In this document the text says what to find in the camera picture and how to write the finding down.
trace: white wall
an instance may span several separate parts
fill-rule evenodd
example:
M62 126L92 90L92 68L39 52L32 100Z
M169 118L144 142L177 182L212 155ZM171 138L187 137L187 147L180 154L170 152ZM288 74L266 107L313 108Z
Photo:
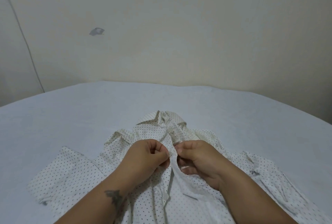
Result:
M97 81L253 91L332 119L331 0L12 0L46 91ZM103 35L90 36L100 27Z
M42 92L9 0L0 0L0 106Z

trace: mattress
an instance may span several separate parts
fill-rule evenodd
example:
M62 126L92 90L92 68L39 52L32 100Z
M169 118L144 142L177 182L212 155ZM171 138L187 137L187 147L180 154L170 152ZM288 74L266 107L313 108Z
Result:
M94 159L105 140L152 111L173 111L189 128L209 128L231 152L273 160L332 215L332 125L250 92L206 86L96 82L47 92L0 108L0 216L3 223L53 223L28 182L68 146Z

